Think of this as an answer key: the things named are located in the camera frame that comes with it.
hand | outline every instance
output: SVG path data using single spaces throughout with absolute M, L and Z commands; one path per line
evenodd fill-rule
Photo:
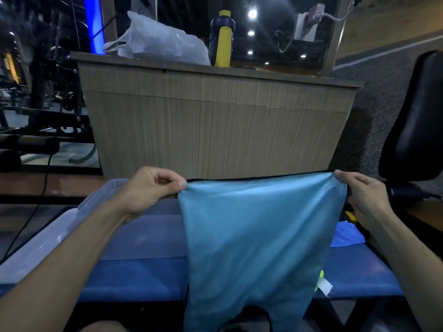
M 348 202 L 352 205 L 359 223 L 372 231 L 381 215 L 391 213 L 385 184 L 357 172 L 334 171 L 334 176 L 351 188 Z
M 169 169 L 141 167 L 109 201 L 125 217 L 125 222 L 138 218 L 158 199 L 184 190 L 188 183 Z

blue light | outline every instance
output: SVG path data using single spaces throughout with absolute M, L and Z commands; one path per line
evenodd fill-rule
M 97 55 L 104 55 L 103 45 L 105 44 L 105 35 L 103 32 L 92 38 L 98 33 L 102 27 L 102 11 L 100 0 L 83 0 L 86 10 L 86 23 L 88 24 L 88 32 L 91 43 L 91 52 Z

fingernail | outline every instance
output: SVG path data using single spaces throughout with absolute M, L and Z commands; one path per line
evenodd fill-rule
M 186 185 L 188 185 L 188 182 L 186 180 L 179 181 L 180 189 L 184 189 Z

forearm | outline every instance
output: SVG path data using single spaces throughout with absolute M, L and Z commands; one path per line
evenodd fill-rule
M 393 212 L 377 215 L 372 235 L 423 331 L 443 331 L 443 263 Z
M 62 331 L 89 274 L 123 220 L 109 202 L 86 218 L 0 299 L 0 331 Z

knee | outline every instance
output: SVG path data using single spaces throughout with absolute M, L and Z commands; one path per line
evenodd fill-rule
M 81 332 L 128 332 L 118 321 L 98 321 L 86 326 Z

